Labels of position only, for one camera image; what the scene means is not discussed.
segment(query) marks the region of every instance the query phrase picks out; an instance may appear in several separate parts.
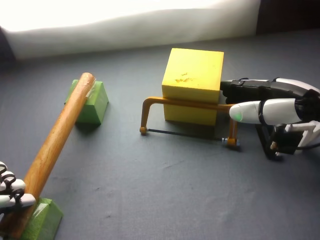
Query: gray table surface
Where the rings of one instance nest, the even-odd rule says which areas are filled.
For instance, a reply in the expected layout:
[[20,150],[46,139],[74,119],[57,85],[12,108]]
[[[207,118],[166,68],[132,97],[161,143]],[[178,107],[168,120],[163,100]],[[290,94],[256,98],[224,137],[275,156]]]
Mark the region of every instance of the gray table surface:
[[[57,240],[318,240],[320,151],[266,159],[252,125],[242,152],[196,138],[140,136],[172,47],[224,52],[222,80],[320,88],[320,30],[29,60],[0,73],[0,159],[23,178],[82,72],[103,81],[103,124],[74,127],[42,192],[64,212]],[[216,135],[227,135],[219,116]],[[180,130],[154,106],[150,128]]]

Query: green block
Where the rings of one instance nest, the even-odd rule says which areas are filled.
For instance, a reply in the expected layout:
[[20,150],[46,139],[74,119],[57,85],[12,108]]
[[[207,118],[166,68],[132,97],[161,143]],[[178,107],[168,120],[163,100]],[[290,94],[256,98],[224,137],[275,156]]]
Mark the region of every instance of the green block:
[[[66,104],[68,101],[77,83],[78,80],[73,80],[68,97],[66,98],[64,104]],[[103,122],[108,102],[109,100],[103,82],[95,81],[91,93],[85,102],[76,122],[100,125]]]
[[47,198],[40,198],[21,240],[53,240],[63,217],[58,206]]

